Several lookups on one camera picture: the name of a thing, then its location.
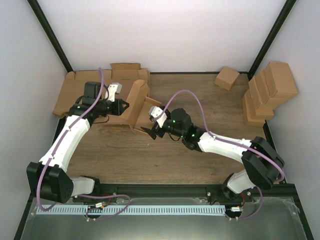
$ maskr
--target white panel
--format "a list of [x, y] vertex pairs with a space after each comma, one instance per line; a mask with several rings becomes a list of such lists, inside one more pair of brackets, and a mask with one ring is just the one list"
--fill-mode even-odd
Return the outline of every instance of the white panel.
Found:
[[30, 194], [27, 165], [57, 127], [65, 70], [27, 1], [2, 1], [0, 29], [0, 238], [11, 240]]
[[299, 94], [275, 110], [268, 121], [284, 170], [295, 183], [315, 239], [320, 239], [320, 4], [297, 1], [266, 55], [289, 63]]
[[285, 0], [39, 0], [75, 70], [248, 71]]

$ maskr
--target purple cable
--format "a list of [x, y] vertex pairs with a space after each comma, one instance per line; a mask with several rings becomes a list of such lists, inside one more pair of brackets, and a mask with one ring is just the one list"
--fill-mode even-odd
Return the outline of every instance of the purple cable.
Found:
[[[79, 197], [83, 197], [83, 198], [88, 198], [88, 199], [112, 199], [112, 198], [127, 198], [127, 199], [128, 199], [127, 205], [126, 205], [124, 208], [122, 208], [120, 211], [118, 211], [117, 213], [115, 213], [115, 214], [113, 214], [113, 215], [111, 215], [111, 216], [107, 216], [107, 217], [104, 217], [104, 218], [100, 218], [100, 217], [99, 217], [99, 218], [96, 218], [95, 221], [102, 221], [102, 220], [107, 220], [107, 219], [111, 219], [111, 218], [113, 218], [113, 217], [116, 217], [116, 216], [118, 216], [119, 214], [121, 214], [123, 211], [125, 211], [125, 210], [129, 207], [129, 205], [130, 205], [130, 203], [131, 203], [131, 198], [130, 198], [128, 195], [125, 195], [125, 194], [111, 195], [111, 196], [91, 196], [91, 195], [81, 194], [81, 195], [78, 195], [78, 196], [79, 196]], [[91, 211], [93, 211], [93, 210], [99, 210], [99, 209], [100, 209], [100, 208], [97, 208], [97, 207], [89, 209], [89, 210], [85, 213], [86, 219], [87, 219], [87, 220], [90, 219], [89, 216], [88, 216], [88, 214], [89, 214]]]
[[[102, 91], [103, 91], [104, 84], [105, 84], [105, 76], [104, 76], [104, 71], [102, 70], [102, 68], [99, 68], [98, 72], [99, 72], [99, 76], [100, 76], [100, 80], [101, 80], [101, 86], [100, 86], [100, 91], [98, 93], [98, 96], [96, 97], [96, 99], [93, 102], [93, 104], [84, 113], [82, 113], [76, 120], [74, 120], [73, 123], [70, 124], [70, 126], [69, 126], [70, 130], [80, 119], [83, 118], [83, 116], [85, 116], [89, 111], [91, 111], [91, 109], [94, 108], [94, 106], [97, 104], [97, 102], [99, 101], [99, 99], [100, 99], [100, 97], [102, 95]], [[67, 135], [68, 132], [69, 132], [69, 130], [65, 130], [64, 133], [62, 134], [62, 136], [60, 137], [60, 139], [58, 140], [58, 142], [56, 143], [56, 145], [55, 145], [55, 147], [54, 147], [54, 149], [52, 151], [52, 154], [51, 154], [53, 157], [55, 156], [55, 154], [56, 154], [61, 142], [63, 141], [63, 139], [65, 138], [65, 136]], [[40, 190], [41, 190], [42, 181], [43, 181], [43, 179], [45, 177], [46, 170], [49, 167], [49, 164], [50, 164], [51, 160], [52, 160], [52, 158], [49, 158], [48, 161], [46, 162], [46, 164], [44, 165], [44, 167], [42, 169], [42, 172], [40, 174], [40, 177], [39, 177], [38, 184], [36, 186], [36, 203], [38, 204], [39, 208], [43, 212], [49, 211], [50, 209], [52, 209], [56, 205], [56, 202], [55, 202], [50, 207], [44, 208], [42, 206], [41, 199], [40, 199]]]
[[240, 143], [237, 143], [237, 142], [234, 142], [234, 141], [230, 141], [230, 140], [226, 140], [226, 139], [223, 139], [223, 138], [220, 138], [216, 135], [213, 135], [212, 132], [209, 131], [208, 129], [208, 126], [207, 126], [207, 122], [206, 122], [206, 118], [205, 118], [205, 112], [204, 112], [204, 109], [199, 101], [199, 99], [197, 98], [197, 96], [190, 90], [187, 90], [187, 89], [184, 89], [184, 90], [180, 90], [180, 91], [177, 91], [171, 98], [170, 100], [168, 101], [168, 103], [165, 105], [162, 113], [155, 117], [154, 119], [157, 120], [159, 119], [164, 113], [165, 111], [168, 109], [169, 105], [171, 104], [171, 102], [173, 101], [173, 99], [179, 95], [180, 93], [183, 93], [183, 92], [186, 92], [186, 93], [190, 93], [192, 96], [194, 96], [195, 100], [197, 101], [197, 103], [199, 104], [199, 107], [201, 109], [201, 114], [202, 114], [202, 118], [203, 118], [203, 124], [204, 124], [204, 128], [206, 130], [206, 132], [212, 137], [212, 138], [215, 138], [216, 140], [218, 141], [221, 141], [221, 142], [224, 142], [224, 143], [227, 143], [227, 144], [232, 144], [232, 145], [235, 145], [237, 147], [241, 147], [241, 148], [244, 148], [244, 149], [247, 149], [249, 151], [251, 151], [252, 153], [254, 154], [257, 154], [259, 155], [260, 157], [262, 157], [263, 159], [267, 160], [270, 164], [272, 164], [278, 171], [279, 173], [281, 174], [281, 178], [278, 180], [278, 182], [281, 182], [285, 179], [285, 173], [284, 171], [275, 163], [273, 162], [269, 157], [267, 157], [266, 155], [264, 155], [263, 153], [249, 147], [249, 146], [245, 146], [245, 145], [242, 145]]
[[263, 202], [264, 202], [264, 197], [263, 197], [263, 195], [262, 195], [261, 189], [260, 189], [259, 187], [257, 187], [257, 186], [256, 186], [256, 189], [258, 189], [259, 194], [260, 194], [260, 205], [259, 205], [258, 209], [257, 209], [254, 213], [252, 213], [251, 215], [249, 215], [249, 216], [245, 216], [245, 217], [242, 217], [242, 218], [238, 218], [238, 221], [249, 219], [249, 218], [253, 217], [254, 215], [256, 215], [256, 214], [261, 210], [262, 204], [263, 204]]

